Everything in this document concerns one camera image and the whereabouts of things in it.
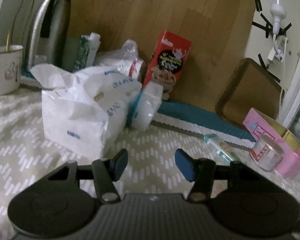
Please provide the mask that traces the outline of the green white carton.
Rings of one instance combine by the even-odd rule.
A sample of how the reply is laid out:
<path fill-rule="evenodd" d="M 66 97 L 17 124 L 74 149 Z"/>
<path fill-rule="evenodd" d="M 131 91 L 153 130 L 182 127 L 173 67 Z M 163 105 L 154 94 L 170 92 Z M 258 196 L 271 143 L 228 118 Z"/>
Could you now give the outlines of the green white carton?
<path fill-rule="evenodd" d="M 93 65 L 96 53 L 101 44 L 100 38 L 100 35 L 95 32 L 91 32 L 90 35 L 81 36 L 74 62 L 74 72 Z"/>

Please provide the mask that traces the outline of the silver thermos flask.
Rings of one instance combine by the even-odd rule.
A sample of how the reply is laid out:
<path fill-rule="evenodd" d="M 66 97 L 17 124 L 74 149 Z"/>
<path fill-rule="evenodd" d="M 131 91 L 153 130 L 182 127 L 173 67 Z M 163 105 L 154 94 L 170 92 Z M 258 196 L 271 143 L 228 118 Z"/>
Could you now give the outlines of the silver thermos flask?
<path fill-rule="evenodd" d="M 23 71 L 41 63 L 61 66 L 71 13 L 71 0 L 44 0 L 27 37 Z"/>

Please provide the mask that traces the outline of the red cereal box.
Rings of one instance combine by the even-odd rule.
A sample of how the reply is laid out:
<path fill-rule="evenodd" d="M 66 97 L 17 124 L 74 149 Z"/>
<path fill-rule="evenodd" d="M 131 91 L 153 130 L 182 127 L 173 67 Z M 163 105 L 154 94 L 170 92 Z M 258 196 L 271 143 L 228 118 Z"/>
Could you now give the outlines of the red cereal box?
<path fill-rule="evenodd" d="M 163 31 L 148 64 L 143 86 L 153 82 L 161 85 L 164 93 L 170 94 L 181 76 L 191 46 L 191 41 L 172 32 Z"/>

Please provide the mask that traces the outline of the brown tray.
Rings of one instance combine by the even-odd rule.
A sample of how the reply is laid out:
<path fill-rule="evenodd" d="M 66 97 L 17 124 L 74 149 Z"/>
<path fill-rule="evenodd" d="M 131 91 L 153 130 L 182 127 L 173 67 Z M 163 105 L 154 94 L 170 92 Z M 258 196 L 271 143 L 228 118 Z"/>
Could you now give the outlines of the brown tray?
<path fill-rule="evenodd" d="M 271 73 L 253 59 L 242 59 L 216 103 L 215 112 L 224 121 L 243 128 L 251 108 L 275 119 L 279 113 L 281 86 Z"/>

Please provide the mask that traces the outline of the teal orange small box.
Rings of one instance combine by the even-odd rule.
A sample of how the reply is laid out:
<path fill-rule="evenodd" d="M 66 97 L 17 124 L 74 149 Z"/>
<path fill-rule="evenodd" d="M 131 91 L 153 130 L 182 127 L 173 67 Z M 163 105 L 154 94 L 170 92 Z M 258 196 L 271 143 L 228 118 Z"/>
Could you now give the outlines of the teal orange small box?
<path fill-rule="evenodd" d="M 213 150 L 223 164 L 229 165 L 232 161 L 240 161 L 239 157 L 232 150 L 232 148 L 218 135 L 205 134 L 204 141 L 206 145 Z"/>

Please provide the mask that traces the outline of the small round tin can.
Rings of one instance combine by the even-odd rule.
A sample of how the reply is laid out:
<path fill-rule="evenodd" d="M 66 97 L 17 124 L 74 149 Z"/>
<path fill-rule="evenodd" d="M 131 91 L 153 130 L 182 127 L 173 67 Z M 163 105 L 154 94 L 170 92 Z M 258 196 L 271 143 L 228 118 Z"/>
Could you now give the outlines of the small round tin can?
<path fill-rule="evenodd" d="M 258 167 L 271 172 L 282 161 L 283 149 L 268 135 L 262 134 L 250 151 L 250 156 Z"/>

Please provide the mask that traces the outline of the wooden board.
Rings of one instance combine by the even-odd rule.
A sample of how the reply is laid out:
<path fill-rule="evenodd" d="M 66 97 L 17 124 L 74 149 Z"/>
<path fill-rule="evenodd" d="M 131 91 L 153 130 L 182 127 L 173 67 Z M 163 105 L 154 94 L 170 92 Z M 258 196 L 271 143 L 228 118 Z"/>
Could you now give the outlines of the wooden board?
<path fill-rule="evenodd" d="M 71 0 L 68 36 L 96 32 L 104 51 L 134 40 L 144 61 L 163 31 L 191 41 L 171 98 L 213 111 L 244 56 L 254 12 L 254 0 Z"/>

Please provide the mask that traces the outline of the white tissue pack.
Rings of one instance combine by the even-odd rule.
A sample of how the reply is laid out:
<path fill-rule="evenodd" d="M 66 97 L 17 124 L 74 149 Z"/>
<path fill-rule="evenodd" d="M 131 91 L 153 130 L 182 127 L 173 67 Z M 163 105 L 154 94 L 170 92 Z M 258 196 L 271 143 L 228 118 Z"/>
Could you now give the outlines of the white tissue pack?
<path fill-rule="evenodd" d="M 45 137 L 89 160 L 102 158 L 116 140 L 142 88 L 115 67 L 70 73 L 39 64 L 30 72 L 43 87 Z"/>

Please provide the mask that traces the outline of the clear plastic bag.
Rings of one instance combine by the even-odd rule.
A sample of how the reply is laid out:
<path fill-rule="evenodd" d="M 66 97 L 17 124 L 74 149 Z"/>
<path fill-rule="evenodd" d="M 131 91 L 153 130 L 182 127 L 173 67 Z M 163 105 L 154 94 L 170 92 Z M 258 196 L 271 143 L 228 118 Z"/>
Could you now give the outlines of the clear plastic bag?
<path fill-rule="evenodd" d="M 142 82 L 146 67 L 143 59 L 139 58 L 138 45 L 133 40 L 127 40 L 120 49 L 98 53 L 94 65 L 116 67 L 122 74 L 139 82 Z"/>

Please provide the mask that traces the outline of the chevron patterned tablecloth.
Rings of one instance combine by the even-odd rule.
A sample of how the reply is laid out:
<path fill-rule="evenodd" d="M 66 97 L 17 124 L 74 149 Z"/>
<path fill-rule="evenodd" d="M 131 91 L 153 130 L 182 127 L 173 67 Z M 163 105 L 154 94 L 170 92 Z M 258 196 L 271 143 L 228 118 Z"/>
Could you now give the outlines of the chevron patterned tablecloth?
<path fill-rule="evenodd" d="M 187 130 L 171 126 L 173 119 L 157 114 L 156 124 L 144 132 L 124 129 L 107 157 L 128 151 L 128 165 L 115 187 L 121 197 L 127 193 L 182 193 L 191 184 L 175 165 L 174 153 L 181 148 L 191 157 L 223 160 L 203 139 L 210 129 L 193 124 Z M 43 131 L 41 92 L 21 88 L 0 96 L 0 239 L 10 239 L 14 230 L 7 217 L 10 200 L 50 171 L 67 161 L 89 165 L 91 161 L 46 139 Z"/>

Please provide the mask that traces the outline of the white blue wipes pack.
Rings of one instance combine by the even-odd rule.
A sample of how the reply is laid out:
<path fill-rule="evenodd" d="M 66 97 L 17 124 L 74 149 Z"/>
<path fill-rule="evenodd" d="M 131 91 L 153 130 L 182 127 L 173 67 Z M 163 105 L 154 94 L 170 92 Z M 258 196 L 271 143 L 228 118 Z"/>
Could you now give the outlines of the white blue wipes pack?
<path fill-rule="evenodd" d="M 163 87 L 150 81 L 141 91 L 134 108 L 130 126 L 145 131 L 161 105 Z"/>

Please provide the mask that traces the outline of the pink tin box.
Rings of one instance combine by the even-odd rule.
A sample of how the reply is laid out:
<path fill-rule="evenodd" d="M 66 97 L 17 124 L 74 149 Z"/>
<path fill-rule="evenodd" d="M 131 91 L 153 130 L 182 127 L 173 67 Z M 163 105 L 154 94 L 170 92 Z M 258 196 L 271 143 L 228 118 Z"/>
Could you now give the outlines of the pink tin box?
<path fill-rule="evenodd" d="M 256 140 L 262 134 L 273 139 L 284 151 L 276 171 L 283 178 L 300 181 L 300 141 L 290 130 L 254 108 L 248 112 L 243 125 Z"/>

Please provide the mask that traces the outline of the white enamel mug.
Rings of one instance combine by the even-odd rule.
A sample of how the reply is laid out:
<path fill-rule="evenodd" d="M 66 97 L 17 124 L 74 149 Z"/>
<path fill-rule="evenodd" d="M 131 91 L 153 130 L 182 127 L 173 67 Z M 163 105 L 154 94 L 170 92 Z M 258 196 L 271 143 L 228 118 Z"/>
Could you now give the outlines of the white enamel mug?
<path fill-rule="evenodd" d="M 17 90 L 21 81 L 23 46 L 11 45 L 8 50 L 0 47 L 0 95 Z"/>

